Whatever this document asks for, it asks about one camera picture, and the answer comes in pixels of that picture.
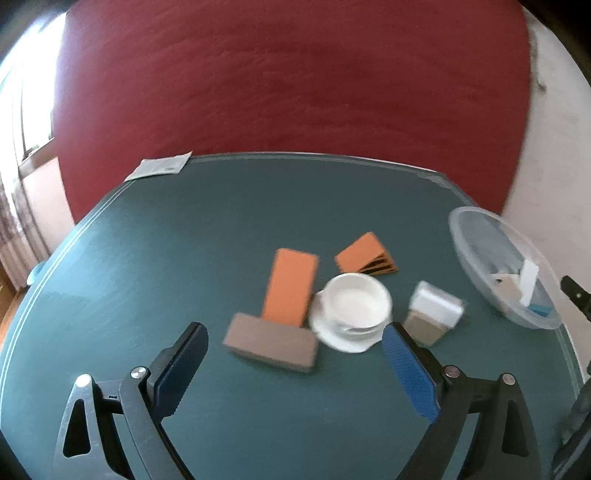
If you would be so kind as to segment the tall orange striped wedge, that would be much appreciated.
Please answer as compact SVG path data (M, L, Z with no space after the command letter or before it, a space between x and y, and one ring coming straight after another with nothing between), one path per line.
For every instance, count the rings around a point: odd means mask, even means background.
M294 327L304 325L319 262L318 256L311 253L276 250L263 302L264 320Z

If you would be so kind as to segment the small white striped wedge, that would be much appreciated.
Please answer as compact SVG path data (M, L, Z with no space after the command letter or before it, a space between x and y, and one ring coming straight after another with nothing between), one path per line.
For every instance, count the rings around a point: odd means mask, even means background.
M493 291L504 301L519 302L522 293L519 288L519 275L512 273L496 273L492 275Z

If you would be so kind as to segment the beige block left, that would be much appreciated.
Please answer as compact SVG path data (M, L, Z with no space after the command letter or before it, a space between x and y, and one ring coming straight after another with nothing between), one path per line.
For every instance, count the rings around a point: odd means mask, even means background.
M304 373L314 369L318 354L313 331L245 313L232 317L222 344L236 355Z

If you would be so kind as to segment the blue wedge block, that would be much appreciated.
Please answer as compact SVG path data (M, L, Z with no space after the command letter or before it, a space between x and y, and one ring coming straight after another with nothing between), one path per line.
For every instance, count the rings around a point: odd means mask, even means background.
M551 314L551 312L553 311L552 307L538 305L538 304L530 304L528 306L528 309L530 311L532 311L533 313L535 313L541 317L544 317L544 318L547 318Z

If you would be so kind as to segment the white paper packet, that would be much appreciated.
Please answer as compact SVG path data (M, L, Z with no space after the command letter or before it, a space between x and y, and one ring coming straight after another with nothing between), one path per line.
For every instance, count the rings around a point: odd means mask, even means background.
M125 182L151 176L176 175L186 165L192 152L170 157L142 159L139 165L124 179Z

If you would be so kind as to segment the large white striped wedge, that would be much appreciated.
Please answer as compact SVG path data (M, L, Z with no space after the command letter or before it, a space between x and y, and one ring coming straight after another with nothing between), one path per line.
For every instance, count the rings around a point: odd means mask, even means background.
M539 266L533 260L525 258L519 273L520 304L524 307L531 304L538 274Z

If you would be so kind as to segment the beige wedge under charger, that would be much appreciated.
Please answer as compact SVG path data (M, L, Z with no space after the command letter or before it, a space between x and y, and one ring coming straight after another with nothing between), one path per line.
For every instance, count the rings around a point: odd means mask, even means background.
M416 310L408 312L403 327L416 343L424 347L433 346L449 331L447 326Z

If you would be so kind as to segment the red quilted sofa back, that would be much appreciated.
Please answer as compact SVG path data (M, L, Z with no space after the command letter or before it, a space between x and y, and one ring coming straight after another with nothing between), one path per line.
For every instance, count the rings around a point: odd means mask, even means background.
M530 103L515 1L79 1L54 134L72 216L144 158L320 152L445 173L500 211Z

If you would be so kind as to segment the clear plastic bowl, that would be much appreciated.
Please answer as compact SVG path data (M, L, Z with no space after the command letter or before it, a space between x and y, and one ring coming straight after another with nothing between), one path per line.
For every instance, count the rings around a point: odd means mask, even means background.
M549 261L525 235L497 214L479 207L459 207L449 215L449 227L460 265L479 292L513 323L529 328L555 330L562 325L563 303L559 279ZM492 275L520 273L524 259L539 266L531 304L552 307L541 317L519 302L504 301L493 291Z

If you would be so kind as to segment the window with curtain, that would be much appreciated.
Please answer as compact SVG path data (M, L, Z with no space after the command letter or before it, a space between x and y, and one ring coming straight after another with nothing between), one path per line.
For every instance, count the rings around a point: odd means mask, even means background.
M64 12L32 23L1 61L1 267L15 289L74 226L54 141Z

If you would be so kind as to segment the white plastic jar lid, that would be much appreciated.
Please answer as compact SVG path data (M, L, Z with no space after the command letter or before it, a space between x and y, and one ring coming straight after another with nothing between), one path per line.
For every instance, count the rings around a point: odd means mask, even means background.
M393 300L383 283L366 274L345 273L315 294L308 325L330 348L360 354L382 340L392 310Z

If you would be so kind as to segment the white usb wall charger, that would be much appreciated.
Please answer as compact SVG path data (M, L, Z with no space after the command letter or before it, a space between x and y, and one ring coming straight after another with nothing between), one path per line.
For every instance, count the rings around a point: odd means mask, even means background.
M466 302L427 281L420 281L409 309L421 313L447 329L454 329L464 315Z

